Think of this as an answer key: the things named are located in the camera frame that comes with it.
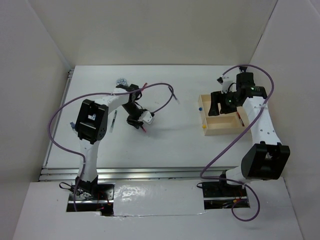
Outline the purple gel pen clear cap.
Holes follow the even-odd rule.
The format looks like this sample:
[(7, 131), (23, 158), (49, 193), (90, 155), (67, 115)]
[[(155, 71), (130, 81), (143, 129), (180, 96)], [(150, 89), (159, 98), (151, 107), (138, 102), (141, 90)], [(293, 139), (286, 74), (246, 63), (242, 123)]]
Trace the purple gel pen clear cap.
[(176, 97), (176, 95), (174, 93), (172, 93), (173, 98), (175, 99), (175, 101), (177, 102), (178, 105), (180, 105), (180, 101), (179, 99)]

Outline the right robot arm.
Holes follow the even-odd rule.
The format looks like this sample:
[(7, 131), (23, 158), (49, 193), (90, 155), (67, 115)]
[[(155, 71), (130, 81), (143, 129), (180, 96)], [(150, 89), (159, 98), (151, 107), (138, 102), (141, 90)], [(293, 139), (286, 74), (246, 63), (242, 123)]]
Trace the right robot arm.
[(252, 147), (242, 158), (240, 166), (222, 174), (218, 190), (230, 196), (236, 185), (252, 181), (277, 180), (289, 159), (290, 148), (276, 134), (268, 109), (269, 94), (257, 86), (252, 72), (236, 75), (235, 91), (220, 90), (210, 94), (209, 116), (231, 114), (242, 107), (247, 115)]

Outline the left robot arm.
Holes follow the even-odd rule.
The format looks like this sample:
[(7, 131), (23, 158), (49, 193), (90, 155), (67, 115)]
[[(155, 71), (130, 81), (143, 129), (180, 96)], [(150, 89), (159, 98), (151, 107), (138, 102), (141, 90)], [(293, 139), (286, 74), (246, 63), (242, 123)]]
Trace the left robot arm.
[(136, 128), (151, 124), (154, 115), (139, 106), (136, 101), (142, 97), (139, 86), (119, 84), (111, 95), (97, 100), (85, 99), (75, 123), (75, 132), (80, 142), (80, 153), (85, 157), (80, 163), (75, 184), (81, 194), (92, 200), (100, 194), (98, 187), (97, 159), (101, 140), (107, 133), (109, 113), (123, 107), (128, 113), (126, 122)]

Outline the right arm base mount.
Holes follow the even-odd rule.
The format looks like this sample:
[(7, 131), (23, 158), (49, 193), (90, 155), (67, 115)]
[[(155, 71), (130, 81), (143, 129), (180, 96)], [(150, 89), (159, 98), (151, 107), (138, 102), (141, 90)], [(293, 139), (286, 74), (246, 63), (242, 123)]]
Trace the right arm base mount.
[(222, 185), (218, 181), (205, 181), (196, 185), (202, 190), (205, 210), (249, 208), (247, 192), (238, 185)]

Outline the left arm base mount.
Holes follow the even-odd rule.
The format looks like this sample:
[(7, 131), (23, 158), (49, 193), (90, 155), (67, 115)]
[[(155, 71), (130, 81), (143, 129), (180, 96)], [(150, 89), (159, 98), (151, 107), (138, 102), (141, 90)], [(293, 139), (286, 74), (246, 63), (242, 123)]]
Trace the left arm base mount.
[(79, 189), (74, 195), (74, 185), (60, 182), (59, 188), (69, 191), (66, 212), (75, 212), (74, 203), (78, 212), (99, 212), (102, 216), (114, 215), (114, 184), (99, 184), (97, 195)]

